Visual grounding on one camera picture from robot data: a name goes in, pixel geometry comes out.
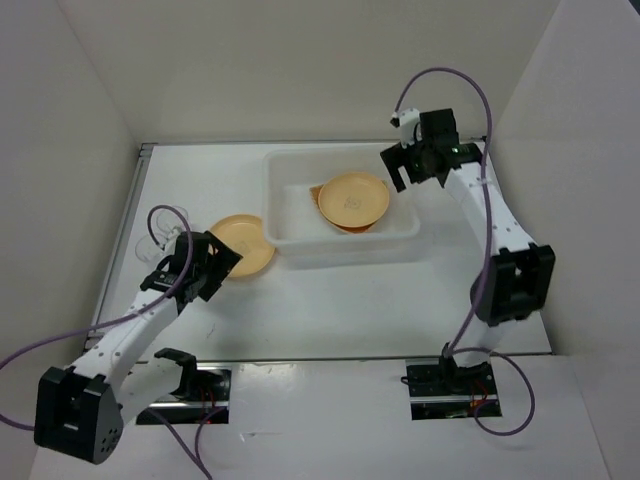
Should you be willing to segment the translucent white plastic bin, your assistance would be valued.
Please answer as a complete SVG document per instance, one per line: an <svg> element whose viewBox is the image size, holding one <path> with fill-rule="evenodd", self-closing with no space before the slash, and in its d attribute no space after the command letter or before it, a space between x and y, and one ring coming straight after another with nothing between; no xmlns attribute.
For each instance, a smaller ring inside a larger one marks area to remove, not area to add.
<svg viewBox="0 0 640 480"><path fill-rule="evenodd" d="M383 145L276 150L263 162L266 240L299 267L394 262L408 255L421 222L400 196Z"/></svg>

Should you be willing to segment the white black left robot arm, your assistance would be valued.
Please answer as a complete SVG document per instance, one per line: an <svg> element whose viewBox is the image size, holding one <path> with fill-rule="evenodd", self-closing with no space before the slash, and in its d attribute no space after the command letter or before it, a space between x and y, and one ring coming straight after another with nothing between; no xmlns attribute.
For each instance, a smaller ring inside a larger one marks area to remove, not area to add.
<svg viewBox="0 0 640 480"><path fill-rule="evenodd" d="M181 233L173 253L142 281L130 307L134 319L112 327L69 366L42 375L35 444L101 464L149 405L167 395L189 400L220 384L222 375L198 369L194 355L175 348L138 361L191 302L210 300L241 259L210 232Z"/></svg>

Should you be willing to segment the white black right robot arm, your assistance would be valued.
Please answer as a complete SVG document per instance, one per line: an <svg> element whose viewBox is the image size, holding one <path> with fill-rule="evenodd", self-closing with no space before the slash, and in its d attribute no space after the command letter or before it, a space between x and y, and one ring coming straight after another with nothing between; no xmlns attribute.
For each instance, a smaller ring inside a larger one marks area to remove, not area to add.
<svg viewBox="0 0 640 480"><path fill-rule="evenodd" d="M484 249L470 288L471 313L445 351L454 359L438 369L450 393L463 391L502 337L545 305L556 256L538 244L512 214L489 176L487 145L463 143L450 109L391 116L399 141L381 153L397 192L434 179L460 206Z"/></svg>

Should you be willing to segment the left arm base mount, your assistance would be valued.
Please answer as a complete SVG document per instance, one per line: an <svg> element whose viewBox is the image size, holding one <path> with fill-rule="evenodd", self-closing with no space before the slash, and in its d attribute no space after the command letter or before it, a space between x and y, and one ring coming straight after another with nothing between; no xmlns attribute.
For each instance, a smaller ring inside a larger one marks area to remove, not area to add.
<svg viewBox="0 0 640 480"><path fill-rule="evenodd" d="M200 364L201 379L185 397L167 394L140 413L136 425L159 425L152 411L172 425L196 425L229 423L229 401L232 386L232 369L229 365Z"/></svg>

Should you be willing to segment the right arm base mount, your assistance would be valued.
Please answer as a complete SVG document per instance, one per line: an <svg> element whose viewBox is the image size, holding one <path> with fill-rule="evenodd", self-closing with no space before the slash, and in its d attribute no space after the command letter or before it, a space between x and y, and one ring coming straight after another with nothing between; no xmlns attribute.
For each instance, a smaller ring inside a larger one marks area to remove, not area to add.
<svg viewBox="0 0 640 480"><path fill-rule="evenodd" d="M406 386L413 421L501 417L490 361L471 367L453 358L409 358L400 382Z"/></svg>

